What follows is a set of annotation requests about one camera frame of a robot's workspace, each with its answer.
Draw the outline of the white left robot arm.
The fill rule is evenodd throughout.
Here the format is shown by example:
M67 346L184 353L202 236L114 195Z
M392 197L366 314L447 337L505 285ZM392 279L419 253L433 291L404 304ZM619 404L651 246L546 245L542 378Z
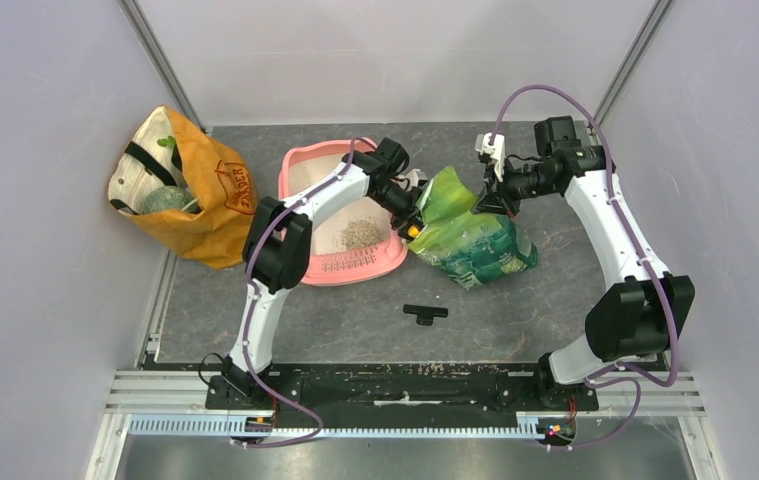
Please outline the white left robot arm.
M424 230L419 188L403 187L396 180L409 159L398 142L384 138L368 152L350 149L335 169L307 189L283 200L260 201L244 246L247 300L222 373L231 396L243 407L259 407L267 399L269 383L259 374L272 362L281 310L308 271L311 240L320 223L369 198L389 213L397 238L412 241Z

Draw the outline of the green cat litter bag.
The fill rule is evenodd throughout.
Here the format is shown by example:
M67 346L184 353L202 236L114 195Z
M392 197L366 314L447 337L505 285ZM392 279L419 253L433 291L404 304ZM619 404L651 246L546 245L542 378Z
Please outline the green cat litter bag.
M454 167L439 171L417 202L425 227L408 249L466 290L536 268L526 231L507 216L473 213L476 200Z

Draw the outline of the black bag clip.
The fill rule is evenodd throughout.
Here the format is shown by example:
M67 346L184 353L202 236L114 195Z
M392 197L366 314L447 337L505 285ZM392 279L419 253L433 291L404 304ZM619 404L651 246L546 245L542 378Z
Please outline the black bag clip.
M433 307L415 304L404 304L403 312L415 317L419 326L432 326L436 318L447 318L449 310L443 307Z

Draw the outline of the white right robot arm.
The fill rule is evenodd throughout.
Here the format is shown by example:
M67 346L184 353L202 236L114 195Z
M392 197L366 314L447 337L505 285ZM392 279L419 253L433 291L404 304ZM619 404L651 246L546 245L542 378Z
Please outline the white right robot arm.
M637 368L638 359L667 352L676 358L678 339L695 297L686 275L674 275L656 255L626 205L604 148L585 146L569 116L534 126L537 157L515 167L505 138L486 133L475 150L485 166L475 213L514 216L522 201L558 194L574 210L601 266L606 292L585 319L584 333L545 356L532 382L534 400L556 409L572 385L615 369Z

